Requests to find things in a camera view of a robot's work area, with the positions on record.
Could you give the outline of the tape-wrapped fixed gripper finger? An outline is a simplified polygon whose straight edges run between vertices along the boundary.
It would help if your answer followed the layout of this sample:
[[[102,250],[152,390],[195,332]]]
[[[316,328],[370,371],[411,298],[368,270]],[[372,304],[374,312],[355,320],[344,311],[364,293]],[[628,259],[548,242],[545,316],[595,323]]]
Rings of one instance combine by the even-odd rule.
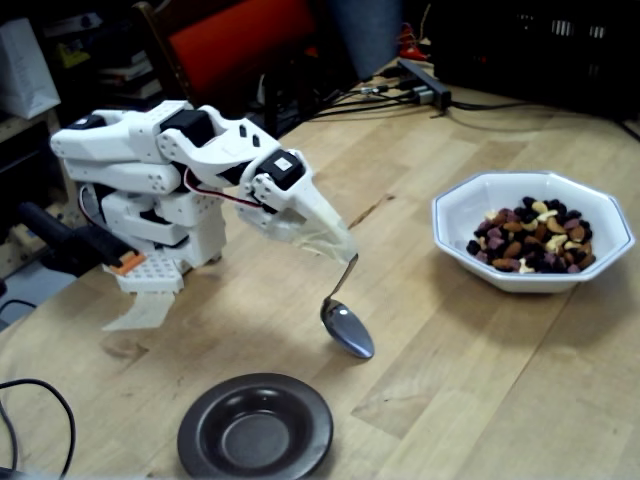
[[[305,218],[299,230],[299,247],[340,263],[349,263],[358,253],[356,241],[342,217],[325,199],[312,181],[299,201]]]

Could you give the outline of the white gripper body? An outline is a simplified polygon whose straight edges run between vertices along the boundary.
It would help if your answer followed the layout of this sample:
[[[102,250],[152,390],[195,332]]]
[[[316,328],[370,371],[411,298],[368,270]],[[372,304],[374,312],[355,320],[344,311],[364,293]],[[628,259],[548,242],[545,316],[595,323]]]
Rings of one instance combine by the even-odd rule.
[[[239,217],[264,236],[293,236],[314,216],[311,171],[293,150],[277,149],[253,160],[238,193],[250,203],[236,207]]]

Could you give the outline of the tape-wrapped moving gripper finger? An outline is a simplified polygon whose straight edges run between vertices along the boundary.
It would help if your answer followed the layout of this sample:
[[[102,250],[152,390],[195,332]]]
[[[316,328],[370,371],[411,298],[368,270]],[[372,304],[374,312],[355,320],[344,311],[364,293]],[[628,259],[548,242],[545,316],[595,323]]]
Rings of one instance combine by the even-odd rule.
[[[337,262],[348,261],[348,229],[340,217],[304,223],[280,222],[269,229],[269,238]]]

